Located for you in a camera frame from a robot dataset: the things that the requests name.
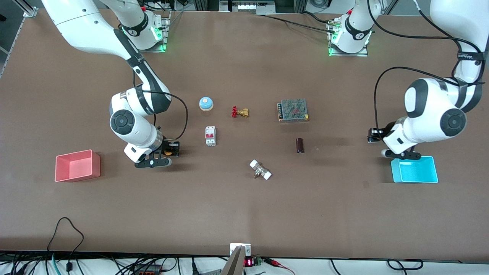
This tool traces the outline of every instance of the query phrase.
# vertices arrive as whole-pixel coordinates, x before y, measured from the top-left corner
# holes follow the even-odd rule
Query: red wire
[[[288,271],[292,272],[292,274],[294,274],[294,275],[295,275],[295,272],[294,272],[294,271],[292,271],[292,269],[290,269],[290,268],[288,268],[288,267],[284,266],[283,264],[281,264],[281,263],[279,263],[279,262],[277,262],[277,261],[275,261],[275,260],[272,260],[272,265],[273,265],[273,266],[276,266],[276,267],[279,267],[279,268],[287,269]]]
[[[294,275],[295,275],[295,272],[294,272],[294,271],[292,271],[292,269],[290,269],[290,268],[288,268],[288,267],[285,267],[285,266],[281,266],[281,268],[283,268],[283,269],[287,269],[288,271],[292,272],[292,274],[294,274]]]

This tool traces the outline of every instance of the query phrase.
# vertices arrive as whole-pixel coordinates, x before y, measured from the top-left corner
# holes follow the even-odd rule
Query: black cable
[[[133,87],[136,89],[136,83],[135,82],[136,82],[136,73],[133,71]],[[161,92],[161,91],[153,91],[153,90],[143,91],[143,92],[159,93],[159,94],[163,94],[163,95],[169,95],[171,97],[178,99],[183,104],[183,106],[185,107],[185,126],[183,126],[183,130],[178,137],[167,138],[166,140],[177,140],[177,139],[181,138],[183,133],[185,133],[185,130],[187,129],[187,124],[188,124],[188,108],[187,108],[187,104],[185,104],[185,101],[183,101],[178,96],[171,94],[169,92]],[[153,126],[155,126],[156,125],[156,114],[153,114],[153,115],[154,115]]]
[[[404,37],[404,38],[414,38],[414,39],[443,39],[443,40],[459,41],[459,42],[464,42],[464,43],[472,46],[477,52],[481,52],[481,50],[479,49],[479,47],[477,45],[475,45],[474,43],[472,43],[470,41],[467,41],[467,40],[464,40],[464,39],[456,38],[456,37],[444,37],[444,36],[413,36],[413,35],[398,34],[398,33],[395,33],[395,32],[389,31],[389,30],[386,30],[384,27],[382,27],[381,25],[379,25],[377,23],[377,20],[374,18],[374,15],[372,14],[372,10],[370,8],[370,0],[367,0],[367,8],[368,8],[368,11],[369,11],[369,14],[370,14],[370,18],[372,18],[372,20],[374,21],[374,24],[379,29],[383,30],[384,32],[386,32],[388,34],[392,34],[392,35],[399,36],[399,37]]]
[[[37,265],[40,263],[40,261],[43,259],[43,257],[40,257],[37,262],[34,264],[34,266],[32,267],[32,270],[29,271],[29,273],[27,273],[27,275],[31,275],[31,274],[34,274],[34,271],[36,270],[36,267]]]
[[[119,267],[119,263],[118,263],[118,262],[117,262],[117,261],[114,259],[114,256],[113,256],[113,255],[111,255],[111,258],[112,258],[112,261],[113,261],[113,262],[115,263],[115,265],[117,266],[117,269],[119,270],[119,272],[120,272],[120,273],[122,273],[122,270],[121,270],[121,268]]]
[[[410,71],[415,71],[415,72],[418,72],[418,73],[422,73],[424,75],[431,76],[431,77],[436,78],[438,80],[441,80],[441,81],[450,83],[452,85],[458,86],[457,83],[453,83],[450,80],[444,79],[442,77],[439,77],[437,75],[434,75],[432,73],[425,72],[425,71],[422,71],[422,70],[419,70],[419,69],[414,69],[414,68],[410,68],[410,67],[402,67],[402,66],[388,68],[387,70],[383,71],[380,74],[380,76],[377,79],[377,82],[375,83],[375,88],[374,88],[374,115],[375,115],[375,127],[377,128],[377,130],[379,129],[379,127],[378,127],[378,115],[377,115],[377,87],[378,87],[378,84],[379,84],[382,76],[385,75],[388,71],[394,70],[394,69],[406,69],[406,70],[410,70]],[[474,84],[484,84],[484,83],[485,82],[477,82],[477,83],[474,83]],[[378,134],[378,137],[380,138],[380,140],[382,140],[382,142],[383,142],[384,140],[383,140],[382,136],[380,135],[379,131],[377,131],[377,134]]]
[[[331,261],[331,264],[333,265],[334,272],[336,272],[336,274],[338,274],[338,275],[341,275],[341,273],[338,271],[338,269],[336,269],[336,265],[334,265],[333,259],[330,259],[330,261]]]
[[[265,16],[265,15],[261,15],[261,16],[266,17],[266,18],[273,18],[273,19],[276,19],[276,20],[279,20],[279,21],[283,21],[283,22],[290,23],[290,24],[293,24],[293,25],[301,26],[301,27],[304,27],[304,28],[310,28],[310,29],[325,31],[325,32],[329,32],[329,33],[334,33],[334,31],[332,31],[332,30],[327,30],[327,29],[322,29],[322,28],[316,28],[316,27],[313,27],[313,26],[308,26],[308,25],[304,25],[304,24],[301,24],[301,23],[292,22],[292,21],[285,20],[285,19],[282,19],[282,18],[277,18],[277,17],[273,17],[273,16]]]
[[[173,259],[175,259],[175,264],[174,264],[174,265],[173,265],[173,266],[172,266],[170,269],[167,269],[167,270],[163,269],[163,264],[165,263],[165,261],[166,261],[167,259],[168,259],[168,258],[164,259],[164,260],[163,260],[163,263],[161,263],[161,272],[162,272],[162,273],[163,273],[163,272],[168,272],[168,271],[171,271],[171,270],[173,270],[173,269],[174,269],[174,268],[177,266],[177,258],[173,258]]]
[[[60,224],[60,221],[63,220],[63,219],[69,221],[69,224],[71,225],[71,227],[73,229],[75,229],[75,231],[77,231],[80,234],[80,236],[82,237],[82,240],[80,241],[80,243],[75,248],[73,248],[73,250],[69,254],[69,256],[68,256],[68,263],[69,263],[70,262],[69,260],[71,258],[71,255],[73,255],[73,253],[75,252],[75,250],[83,243],[83,240],[85,239],[85,236],[83,235],[83,233],[81,231],[79,231],[78,228],[75,227],[75,225],[73,225],[72,221],[69,218],[62,217],[61,219],[58,220],[58,222],[56,223],[56,227],[54,229],[53,236],[51,237],[51,239],[49,240],[49,243],[47,244],[46,251],[49,252],[49,246],[53,242],[53,239],[54,239],[54,236],[56,235],[56,231],[58,230],[58,226]]]
[[[377,27],[379,27],[381,30],[383,30],[384,32],[386,32],[388,34],[392,34],[392,35],[398,36],[398,37],[414,38],[414,39],[442,39],[442,40],[452,40],[452,41],[454,41],[457,44],[457,47],[458,47],[459,51],[461,50],[461,47],[460,47],[460,45],[459,45],[458,42],[463,42],[463,43],[466,43],[469,46],[473,47],[478,53],[481,52],[481,50],[479,49],[479,47],[476,44],[474,44],[474,43],[472,43],[470,41],[467,41],[465,39],[460,39],[460,38],[452,37],[451,35],[449,35],[445,31],[443,31],[441,28],[439,28],[438,26],[436,26],[431,20],[429,20],[420,9],[418,11],[421,14],[421,16],[425,20],[427,20],[430,23],[430,25],[432,25],[433,27],[435,27],[437,30],[439,30],[443,34],[447,35],[447,37],[443,37],[443,36],[412,36],[412,35],[398,34],[398,33],[395,33],[395,32],[389,31],[389,30],[386,30],[381,25],[379,25],[378,22],[376,21],[376,19],[374,18],[374,15],[372,14],[372,10],[370,8],[370,0],[367,0],[367,8],[368,8],[368,11],[369,11],[370,18],[374,21],[374,24]],[[453,78],[455,76],[455,69],[457,68],[457,66],[458,66],[459,63],[460,63],[460,60],[457,60],[457,63],[455,64],[455,66],[452,69],[451,75],[452,75]],[[479,82],[482,79],[482,75],[484,74],[484,69],[485,69],[485,65],[486,65],[485,60],[483,60],[481,62],[481,65],[482,65],[482,67],[481,67],[481,70],[479,72],[479,75],[478,75],[477,79],[474,82],[472,82],[472,83],[468,83],[469,86],[475,85],[477,82]]]
[[[183,99],[181,99],[178,96],[176,96],[174,94],[171,94],[169,92],[152,91],[152,90],[143,91],[143,92],[159,93],[159,94],[169,95],[171,97],[174,97],[174,98],[178,99],[183,104],[183,106],[185,107],[185,125],[183,126],[183,130],[182,130],[182,132],[180,133],[180,135],[178,137],[175,137],[175,138],[167,138],[166,140],[177,140],[177,139],[181,138],[181,136],[183,135],[183,133],[185,133],[185,130],[187,129],[187,124],[188,124],[188,108],[187,108],[187,104],[185,104],[185,101],[183,101]]]
[[[421,16],[430,24],[432,25],[435,29],[439,30],[441,33],[445,34],[446,36],[448,37],[452,37],[449,33],[447,33],[446,31],[442,30],[440,27],[438,27],[435,23],[433,23],[426,15],[424,15],[423,11],[421,11],[420,9],[418,10],[418,12],[421,14]],[[455,44],[457,45],[457,48],[459,51],[462,51],[462,47],[460,46],[460,43],[458,41],[455,41]],[[453,67],[452,69],[452,72],[451,72],[451,76],[453,79],[455,79],[455,70],[457,69],[458,67],[458,64],[460,63],[460,60],[457,60],[457,63],[455,64],[455,66]],[[479,73],[479,76],[477,77],[477,79],[474,81],[474,82],[478,82],[482,79],[482,75],[484,74],[484,69],[486,68],[486,61],[483,60],[481,62],[481,71]]]
[[[393,267],[391,265],[391,261],[396,262],[400,266],[400,268]],[[421,268],[423,268],[424,262],[422,260],[416,260],[415,262],[421,263],[420,266],[408,268],[408,267],[404,267],[399,260],[396,260],[396,259],[387,259],[387,265],[389,266],[389,268],[391,268],[393,270],[396,270],[396,271],[403,271],[404,272],[404,275],[407,275],[407,271],[408,270],[420,270]]]
[[[180,258],[177,258],[177,265],[178,265],[178,275],[182,275],[182,272],[180,270]]]
[[[301,12],[302,14],[308,14],[310,16],[312,16],[312,18],[316,19],[317,21],[321,22],[321,23],[324,23],[324,24],[327,24],[328,23],[328,20],[322,20],[322,19],[319,19],[314,13],[312,12],[309,12],[309,11],[303,11]]]
[[[76,265],[78,266],[78,269],[80,270],[80,273],[82,275],[85,275],[85,273],[83,273],[82,267],[80,266],[80,263],[78,262],[78,258],[77,257],[75,257],[75,261],[76,261]]]

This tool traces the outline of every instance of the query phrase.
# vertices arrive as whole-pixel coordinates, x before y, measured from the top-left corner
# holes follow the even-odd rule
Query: wire
[[[189,7],[191,7],[191,6],[188,6],[188,7],[185,7],[185,6],[184,6],[184,7],[182,7],[182,9],[180,10],[181,12],[180,12],[180,13],[177,15],[177,17],[175,17],[175,19],[173,19],[173,21],[171,21],[171,22],[170,22],[170,24],[168,25],[168,27],[170,27],[170,26],[171,26],[173,23],[175,23],[175,21],[176,21],[176,20],[177,20],[177,19],[178,19],[180,16],[182,16],[183,12],[184,12],[184,11],[185,11],[187,8],[189,8]]]
[[[112,258],[112,261],[113,261],[113,262],[115,263],[115,265],[117,266],[117,269],[119,270],[119,272],[121,272],[121,273],[122,273],[122,270],[121,270],[121,268],[119,267],[119,263],[118,263],[118,262],[117,262],[117,261],[114,259],[114,256],[112,256],[112,255],[111,255],[111,258]]]
[[[80,270],[80,273],[82,275],[85,275],[85,273],[83,273],[83,270],[82,270],[82,267],[80,266],[80,263],[78,262],[78,258],[75,257],[75,261],[76,261],[76,265],[78,266],[78,269]]]
[[[331,261],[331,264],[333,265],[334,272],[336,272],[336,274],[338,274],[338,275],[341,275],[341,273],[338,271],[338,269],[336,269],[336,265],[334,265],[333,259],[330,259],[330,261]]]
[[[278,261],[276,261],[276,260],[273,260],[273,259],[271,259],[271,258],[265,258],[265,257],[262,257],[262,260],[263,260],[265,263],[267,263],[267,264],[269,264],[269,265],[271,265],[271,266],[286,269],[286,270],[288,270],[288,271],[292,272],[292,274],[294,274],[294,275],[295,275],[295,272],[294,272],[294,271],[292,271],[292,269],[290,269],[290,268],[288,268],[288,267],[284,266],[283,264],[279,263],[279,262],[278,262]]]
[[[180,258],[177,258],[177,264],[178,264],[178,275],[182,275],[182,272],[180,270]]]
[[[61,272],[58,269],[58,266],[56,265],[56,260],[54,259],[54,253],[51,255],[51,263],[53,264],[54,271],[56,271],[56,274],[61,275]]]
[[[187,104],[185,104],[185,101],[183,101],[181,98],[179,98],[178,96],[174,95],[174,94],[171,94],[169,92],[160,92],[160,91],[143,91],[143,92],[150,92],[150,93],[159,93],[159,94],[164,94],[164,95],[169,95],[171,97],[174,97],[176,99],[178,99],[182,104],[183,106],[185,107],[185,126],[183,126],[183,130],[182,132],[180,133],[180,135],[178,137],[175,137],[175,138],[167,138],[165,140],[177,140],[179,138],[181,138],[181,136],[183,135],[183,133],[185,133],[185,130],[187,129],[187,124],[188,124],[188,108],[187,108]]]
[[[447,82],[447,83],[450,83],[452,85],[455,85],[455,86],[458,86],[457,83],[454,83],[454,82],[451,82],[450,80],[447,80],[447,79],[444,79],[442,77],[439,77],[437,75],[434,75],[432,73],[429,73],[429,72],[425,72],[425,71],[422,71],[422,70],[419,70],[419,69],[414,69],[414,68],[410,68],[410,67],[402,67],[402,66],[397,66],[397,67],[391,67],[391,68],[388,68],[387,70],[383,71],[380,76],[378,77],[377,79],[377,82],[375,83],[375,88],[374,88],[374,115],[375,115],[375,127],[377,128],[377,130],[379,129],[378,127],[378,114],[377,114],[377,88],[378,88],[378,84],[381,80],[381,78],[390,70],[394,70],[394,69],[405,69],[405,70],[410,70],[410,71],[415,71],[415,72],[418,72],[418,73],[421,73],[421,74],[424,74],[424,75],[428,75],[428,76],[431,76],[433,78],[436,78],[438,80],[441,80],[441,81],[444,81],[444,82]],[[383,138],[382,136],[380,135],[379,131],[377,131],[377,134],[378,134],[378,137],[380,138],[380,140],[383,141]]]
[[[303,11],[301,12],[302,14],[308,14],[310,16],[312,16],[312,18],[316,19],[317,21],[321,22],[321,23],[324,23],[324,24],[327,24],[329,20],[322,20],[322,19],[319,19],[314,13],[312,12],[308,12],[308,11]]]
[[[426,15],[424,15],[424,13],[421,11],[421,9],[419,8],[419,5],[417,3],[416,0],[413,0],[413,2],[416,4],[416,8],[418,9],[418,12],[421,14],[421,16],[426,20],[428,21],[428,23],[430,23],[430,25],[432,25],[433,27],[435,27],[437,30],[439,30],[440,32],[442,32],[443,34],[445,34],[447,37],[443,37],[443,36],[412,36],[412,35],[404,35],[404,34],[398,34],[398,33],[395,33],[395,32],[392,32],[392,31],[389,31],[385,28],[383,28],[378,22],[377,20],[374,18],[374,15],[372,14],[372,10],[370,8],[370,0],[367,0],[367,8],[368,8],[368,11],[369,11],[369,15],[370,15],[370,18],[374,21],[374,24],[379,27],[381,30],[383,30],[384,32],[388,33],[388,34],[392,34],[394,36],[398,36],[398,37],[404,37],[404,38],[414,38],[414,39],[442,39],[442,40],[452,40],[454,41],[456,44],[457,44],[457,47],[459,49],[459,51],[461,50],[461,47],[460,47],[460,44],[458,42],[463,42],[463,43],[466,43],[468,44],[469,46],[473,47],[478,53],[481,52],[480,48],[470,42],[470,41],[467,41],[465,39],[460,39],[460,38],[456,38],[456,37],[452,37],[451,35],[449,35],[447,32],[443,31],[441,28],[439,28],[438,26],[436,26],[431,20],[429,20]],[[455,64],[455,66],[453,67],[452,69],[452,72],[451,72],[451,76],[452,78],[455,78],[455,70],[458,66],[458,64],[460,63],[460,60],[457,60],[457,63]],[[481,79],[482,79],[482,75],[484,74],[484,69],[485,69],[485,64],[486,64],[486,61],[483,60],[481,62],[481,69],[480,69],[480,72],[479,72],[479,75],[477,77],[477,79],[472,82],[472,83],[468,83],[469,86],[472,86],[472,85],[476,85],[477,82],[479,82]]]
[[[313,26],[308,26],[308,25],[304,25],[304,24],[301,24],[301,23],[292,22],[292,21],[285,20],[285,19],[282,19],[282,18],[277,18],[277,17],[273,17],[273,16],[265,16],[265,15],[260,15],[260,16],[263,16],[263,17],[266,17],[266,18],[273,18],[273,19],[276,19],[276,20],[279,20],[279,21],[283,21],[283,22],[290,23],[290,24],[293,24],[293,25],[301,26],[301,27],[304,27],[304,28],[309,28],[309,29],[315,29],[315,30],[329,32],[329,33],[334,33],[333,30],[316,28],[316,27],[313,27]]]
[[[69,257],[75,252],[75,250],[83,243],[83,240],[85,239],[85,236],[83,235],[83,233],[81,231],[78,230],[78,228],[76,228],[73,223],[71,222],[71,220],[67,217],[63,217],[61,219],[58,220],[58,222],[56,223],[56,227],[54,229],[54,233],[53,233],[53,236],[51,237],[51,239],[49,240],[49,243],[47,244],[47,247],[46,247],[46,251],[49,252],[49,246],[51,246],[51,243],[53,242],[53,239],[54,239],[54,236],[56,235],[56,231],[58,231],[58,226],[60,224],[60,221],[62,221],[63,219],[69,221],[69,224],[71,225],[71,227],[73,229],[75,229],[75,231],[77,231],[80,236],[82,237],[82,240],[80,241],[80,243],[75,247],[73,248],[73,250],[71,251],[71,253],[69,254],[68,256],[68,262],[69,262]]]
[[[167,259],[168,259],[168,258],[164,259],[164,260],[163,260],[163,263],[161,263],[161,272],[162,272],[162,273],[163,273],[163,272],[168,272],[168,271],[171,271],[171,270],[173,270],[173,269],[174,269],[174,268],[177,266],[177,258],[173,258],[173,259],[175,259],[175,264],[174,264],[174,265],[173,265],[173,266],[172,266],[170,269],[167,269],[167,270],[163,269],[163,264],[165,264],[165,261],[166,261]]]
[[[472,46],[474,49],[476,49],[477,52],[481,52],[481,50],[479,49],[479,47],[476,46],[474,43],[472,43],[470,41],[467,41],[467,40],[464,40],[464,39],[456,38],[456,37],[444,37],[444,36],[413,36],[413,35],[398,34],[398,33],[395,33],[395,32],[389,31],[389,30],[386,30],[381,25],[379,25],[378,22],[377,22],[377,20],[374,18],[374,15],[372,14],[372,10],[370,8],[370,0],[367,0],[367,8],[368,8],[368,12],[370,14],[370,18],[372,18],[372,20],[374,21],[374,24],[379,29],[383,30],[384,32],[386,32],[388,34],[392,34],[392,35],[399,36],[399,37],[404,37],[404,38],[414,38],[414,39],[444,39],[444,40],[459,41],[459,42],[464,42],[464,43]]]
[[[397,263],[397,264],[400,266],[400,268],[393,267],[393,266],[391,265],[391,261],[396,262],[396,263]],[[424,266],[424,262],[423,262],[422,260],[416,260],[415,262],[419,262],[419,263],[421,263],[421,265],[420,265],[420,266],[418,266],[418,267],[412,267],[412,268],[408,268],[408,267],[404,267],[404,266],[401,264],[401,262],[400,262],[400,261],[398,261],[398,260],[396,260],[396,259],[387,259],[387,265],[388,265],[388,266],[389,266],[391,269],[396,270],[396,271],[403,271],[403,272],[404,272],[404,275],[407,275],[407,271],[408,271],[408,270],[420,270],[421,268],[423,268],[423,266]]]
[[[133,71],[133,87],[134,87],[134,89],[136,89],[135,78],[136,78],[136,73]],[[169,141],[169,140],[177,140],[177,139],[181,138],[182,135],[185,133],[185,130],[187,129],[187,124],[188,124],[188,108],[187,108],[187,104],[185,104],[185,101],[183,101],[183,99],[181,99],[178,96],[176,96],[174,94],[171,94],[169,92],[154,91],[154,90],[143,91],[143,92],[159,93],[159,94],[163,94],[163,95],[169,95],[171,97],[174,97],[174,98],[178,99],[183,104],[183,106],[185,107],[185,126],[183,126],[183,130],[182,130],[182,132],[180,133],[180,135],[178,137],[175,137],[175,138],[167,138],[165,140],[166,141]],[[153,125],[156,125],[156,114],[154,114]]]

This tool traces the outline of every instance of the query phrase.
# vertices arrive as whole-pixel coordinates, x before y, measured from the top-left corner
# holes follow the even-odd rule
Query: white circuit breaker
[[[205,144],[207,146],[216,146],[216,127],[207,126],[205,128]]]

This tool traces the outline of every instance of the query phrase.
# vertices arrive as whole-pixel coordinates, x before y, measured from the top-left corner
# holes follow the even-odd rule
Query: yellow object
[[[236,114],[242,115],[243,117],[249,117],[249,110],[248,109],[237,110]]]

